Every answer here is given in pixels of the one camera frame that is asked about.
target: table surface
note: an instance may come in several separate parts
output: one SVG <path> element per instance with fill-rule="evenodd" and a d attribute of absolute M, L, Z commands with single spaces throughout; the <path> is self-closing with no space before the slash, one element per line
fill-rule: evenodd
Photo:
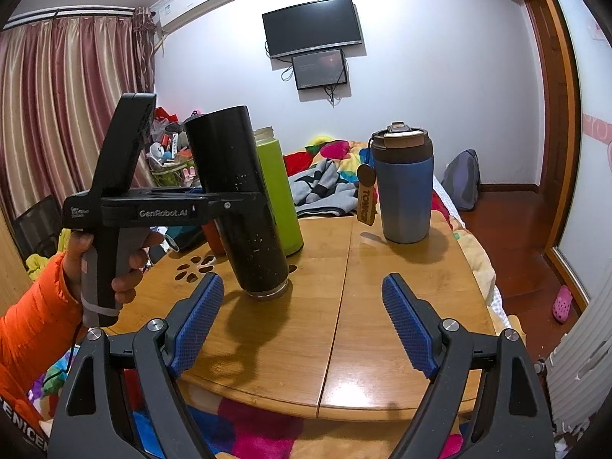
<path fill-rule="evenodd" d="M 354 217 L 300 220 L 304 248 L 290 290 L 267 302 L 247 296 L 225 258 L 207 244 L 170 252 L 151 268 L 111 331 L 138 330 L 165 317 L 206 272 L 225 284 L 225 298 L 194 367 L 181 387 L 195 386 L 238 402 L 307 418 L 387 421 L 414 415 L 428 381 L 415 370 L 384 309 L 382 279 L 402 274 L 440 317 L 494 334 L 485 302 L 448 224 L 431 213 L 429 236 L 414 245 L 385 240 Z M 460 410 L 474 406 L 472 371 Z"/>

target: hand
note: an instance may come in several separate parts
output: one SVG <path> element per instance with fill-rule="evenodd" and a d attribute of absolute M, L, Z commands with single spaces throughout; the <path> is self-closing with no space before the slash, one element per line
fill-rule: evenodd
<path fill-rule="evenodd" d="M 78 302 L 81 302 L 81 255 L 88 250 L 94 241 L 91 234 L 73 231 L 70 235 L 66 255 L 62 261 L 63 274 L 66 279 L 66 286 Z M 159 233 L 151 232 L 147 236 L 143 248 L 159 245 L 163 242 L 163 236 Z M 147 263 L 148 255 L 143 249 L 130 255 L 130 267 L 132 270 L 128 274 L 119 276 L 112 281 L 112 289 L 115 290 L 115 300 L 118 303 L 130 303 L 136 297 L 135 288 L 143 280 L 143 272 L 140 268 Z"/>

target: blue tumbler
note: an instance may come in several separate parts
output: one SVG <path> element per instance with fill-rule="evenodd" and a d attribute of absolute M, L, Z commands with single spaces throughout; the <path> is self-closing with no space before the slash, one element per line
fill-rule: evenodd
<path fill-rule="evenodd" d="M 433 191 L 433 144 L 427 131 L 379 131 L 372 135 L 371 150 L 386 239 L 420 242 L 429 233 Z"/>

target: air conditioner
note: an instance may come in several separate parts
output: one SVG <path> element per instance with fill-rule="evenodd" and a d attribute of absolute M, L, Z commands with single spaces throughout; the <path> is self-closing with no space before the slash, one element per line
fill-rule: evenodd
<path fill-rule="evenodd" d="M 172 0 L 159 10 L 161 30 L 168 34 L 234 0 Z"/>

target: wooden floor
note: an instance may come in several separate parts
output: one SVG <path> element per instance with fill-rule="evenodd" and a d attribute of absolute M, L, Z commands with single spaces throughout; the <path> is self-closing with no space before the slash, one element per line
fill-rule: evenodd
<path fill-rule="evenodd" d="M 574 305 L 563 325 L 552 315 L 561 284 L 542 256 L 552 212 L 537 193 L 500 191 L 481 193 L 461 216 L 491 258 L 504 310 L 521 321 L 529 355 L 547 357 L 578 318 Z"/>

